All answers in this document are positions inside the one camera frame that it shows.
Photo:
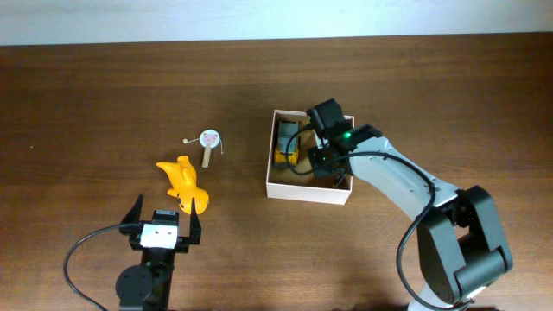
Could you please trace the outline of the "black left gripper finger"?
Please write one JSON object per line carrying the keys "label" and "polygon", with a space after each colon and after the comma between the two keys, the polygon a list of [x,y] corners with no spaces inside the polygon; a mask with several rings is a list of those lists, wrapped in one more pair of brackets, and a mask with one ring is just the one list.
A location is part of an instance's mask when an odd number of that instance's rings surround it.
{"label": "black left gripper finger", "polygon": [[132,208],[123,217],[120,224],[138,224],[140,221],[141,211],[143,206],[143,194],[139,194]]}
{"label": "black left gripper finger", "polygon": [[189,235],[186,238],[187,244],[200,244],[201,240],[201,224],[199,215],[195,207],[195,199],[191,200],[190,222],[189,222]]}

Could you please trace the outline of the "pink cardboard box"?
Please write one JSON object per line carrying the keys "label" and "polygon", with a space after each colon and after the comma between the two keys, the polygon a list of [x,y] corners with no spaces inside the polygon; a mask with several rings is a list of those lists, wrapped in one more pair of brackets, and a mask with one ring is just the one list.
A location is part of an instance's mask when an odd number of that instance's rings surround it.
{"label": "pink cardboard box", "polygon": [[353,178],[351,176],[346,176],[338,182],[338,177],[317,178],[313,175],[298,176],[288,168],[277,168],[273,165],[280,121],[296,121],[300,124],[305,124],[308,119],[304,111],[274,110],[265,177],[267,197],[345,205],[353,190]]}

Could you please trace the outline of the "yellow grey toy truck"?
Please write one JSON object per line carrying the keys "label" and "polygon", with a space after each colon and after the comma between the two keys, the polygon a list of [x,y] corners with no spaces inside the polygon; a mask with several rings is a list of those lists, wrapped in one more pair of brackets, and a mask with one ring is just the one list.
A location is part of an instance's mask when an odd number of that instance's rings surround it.
{"label": "yellow grey toy truck", "polygon": [[278,125],[276,147],[273,152],[273,166],[286,168],[296,167],[299,160],[298,122],[280,121]]}

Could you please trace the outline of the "orange rubber dolphin toy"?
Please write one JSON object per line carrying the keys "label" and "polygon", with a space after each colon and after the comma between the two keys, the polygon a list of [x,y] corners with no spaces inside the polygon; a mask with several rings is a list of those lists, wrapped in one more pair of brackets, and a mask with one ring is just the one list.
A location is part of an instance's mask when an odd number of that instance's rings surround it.
{"label": "orange rubber dolphin toy", "polygon": [[183,212],[190,214],[193,203],[198,214],[206,211],[209,195],[197,186],[197,173],[187,155],[178,156],[176,162],[157,162],[156,166],[167,175],[171,184],[167,194],[176,198]]}

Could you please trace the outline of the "pig face rattle drum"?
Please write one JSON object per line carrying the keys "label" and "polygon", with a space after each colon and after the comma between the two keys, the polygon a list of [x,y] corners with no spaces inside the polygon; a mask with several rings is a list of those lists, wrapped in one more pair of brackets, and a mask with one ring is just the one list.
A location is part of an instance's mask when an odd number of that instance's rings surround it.
{"label": "pig face rattle drum", "polygon": [[200,135],[197,138],[194,138],[192,140],[188,140],[186,138],[183,138],[181,140],[184,144],[189,144],[198,141],[200,145],[203,147],[203,156],[202,156],[202,162],[201,166],[203,168],[208,168],[210,164],[211,154],[216,149],[217,146],[220,146],[220,153],[223,154],[223,143],[221,135],[216,130],[204,130],[200,133]]}

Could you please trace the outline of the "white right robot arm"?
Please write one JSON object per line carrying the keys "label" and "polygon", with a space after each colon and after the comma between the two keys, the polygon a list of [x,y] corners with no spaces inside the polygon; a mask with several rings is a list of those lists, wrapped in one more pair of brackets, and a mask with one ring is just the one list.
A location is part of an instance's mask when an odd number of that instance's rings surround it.
{"label": "white right robot arm", "polygon": [[461,189],[442,181],[399,153],[369,125],[353,128],[310,124],[322,140],[309,151],[315,173],[344,172],[374,186],[409,218],[397,248],[397,273],[404,249],[417,239],[423,290],[407,291],[411,310],[466,310],[474,297],[513,266],[492,196],[482,187]]}

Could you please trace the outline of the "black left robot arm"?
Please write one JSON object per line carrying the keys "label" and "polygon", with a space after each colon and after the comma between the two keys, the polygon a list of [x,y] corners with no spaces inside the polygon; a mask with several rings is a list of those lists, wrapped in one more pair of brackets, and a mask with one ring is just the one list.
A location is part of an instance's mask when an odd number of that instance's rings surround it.
{"label": "black left robot arm", "polygon": [[180,214],[156,210],[150,221],[140,219],[143,196],[120,222],[119,231],[129,238],[132,250],[142,253],[141,262],[119,275],[115,290],[120,311],[167,310],[175,255],[188,253],[200,243],[201,224],[195,205],[191,205],[189,234],[180,236]]}

